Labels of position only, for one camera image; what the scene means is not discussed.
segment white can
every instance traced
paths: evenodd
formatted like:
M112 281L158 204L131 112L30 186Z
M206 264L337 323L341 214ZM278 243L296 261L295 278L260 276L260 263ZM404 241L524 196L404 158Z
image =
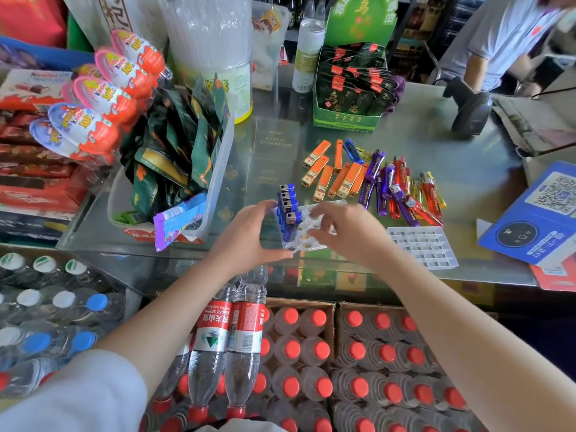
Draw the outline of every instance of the white can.
M325 21L305 19L300 23L294 77L292 77L292 88L296 92L312 91L314 73L318 65L320 49L324 43L324 35L326 35Z

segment person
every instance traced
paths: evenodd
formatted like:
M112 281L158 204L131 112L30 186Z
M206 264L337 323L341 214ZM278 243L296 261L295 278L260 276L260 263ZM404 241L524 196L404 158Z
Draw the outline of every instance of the person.
M0 431L137 431L148 399L214 293L234 275L292 256L260 244L262 221L276 204L244 207L201 262L95 349L74 357L30 397L0 414ZM574 429L576 384L396 246L361 205L324 202L311 215L323 215L311 236L369 268L394 290L491 432ZM336 234L329 232L331 226ZM281 429L233 419L220 431Z
M460 77L476 92L496 89L507 72L523 80L532 70L528 52L572 7L576 0L486 0L440 59L440 78ZM436 77L434 70L428 83ZM524 95L541 91L529 83Z

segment forearm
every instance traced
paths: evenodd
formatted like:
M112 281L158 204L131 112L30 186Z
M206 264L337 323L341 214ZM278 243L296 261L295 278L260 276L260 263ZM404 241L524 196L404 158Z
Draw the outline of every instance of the forearm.
M570 378L403 250L385 254L371 269L398 295L491 432L574 428L576 384Z
M508 74L517 80L524 80L531 70L532 59L528 55L522 55L508 68Z
M145 380L151 397L204 307L227 282L226 276L212 259L193 265L97 348L130 361Z
M470 56L466 64L466 71L464 72L464 81L474 91L478 92L482 89L482 82L486 75L488 68L488 60L476 55Z

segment purple lighter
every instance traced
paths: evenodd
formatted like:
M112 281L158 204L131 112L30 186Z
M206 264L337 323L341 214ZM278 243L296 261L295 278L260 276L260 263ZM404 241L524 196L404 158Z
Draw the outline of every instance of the purple lighter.
M382 162L384 162L384 158L386 157L386 152L384 150L378 150L374 152L372 155L372 161L368 170L366 171L366 175L364 179L374 183L376 180L376 176L378 176L378 172L380 171L380 167L382 166Z
M394 184L394 164L392 162L386 162L384 166L384 185L382 186L382 197L386 200L392 198L392 192L390 187Z
M383 194L383 180L382 173L378 173L376 176L376 212L380 217L385 217L388 214L387 205L388 202L384 198Z
M364 206L365 210L368 210L370 206L370 197L372 195L372 190L374 189L374 184L365 180L362 182L362 189L360 191L360 197L358 198L358 203Z
M392 185L390 190L392 191L392 196L394 197L394 200L396 201L396 203L400 207L400 210L402 211L404 218L406 218L408 225L411 227L419 226L420 222L417 220L414 213L411 210L409 210L406 207L406 205L404 204L404 191L400 188L400 185L394 184L394 185Z

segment shirt sleeve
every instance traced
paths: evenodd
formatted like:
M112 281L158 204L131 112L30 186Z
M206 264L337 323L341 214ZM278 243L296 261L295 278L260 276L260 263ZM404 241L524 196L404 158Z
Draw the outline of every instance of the shirt sleeve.
M2 432L132 432L146 409L144 379L124 357L89 350L0 414Z
M535 0L487 0L482 18L468 44L468 51L490 60L506 40L522 33L522 22Z

